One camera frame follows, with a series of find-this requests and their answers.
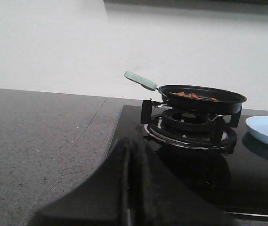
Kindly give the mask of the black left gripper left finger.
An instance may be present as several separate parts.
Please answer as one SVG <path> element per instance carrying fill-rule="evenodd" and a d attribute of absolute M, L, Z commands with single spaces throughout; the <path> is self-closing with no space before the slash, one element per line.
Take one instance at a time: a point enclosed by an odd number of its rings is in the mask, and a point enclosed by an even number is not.
<path fill-rule="evenodd" d="M 125 226 L 130 140 L 118 140 L 99 168 L 64 197 L 42 207 L 30 226 Z"/>

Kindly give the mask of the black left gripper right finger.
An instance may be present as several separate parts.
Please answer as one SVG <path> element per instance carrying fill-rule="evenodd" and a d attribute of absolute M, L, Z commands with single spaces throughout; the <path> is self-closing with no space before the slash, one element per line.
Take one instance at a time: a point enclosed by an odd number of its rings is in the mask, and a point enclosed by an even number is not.
<path fill-rule="evenodd" d="M 238 221 L 186 188 L 144 140 L 131 145 L 135 226 L 237 226 Z"/>

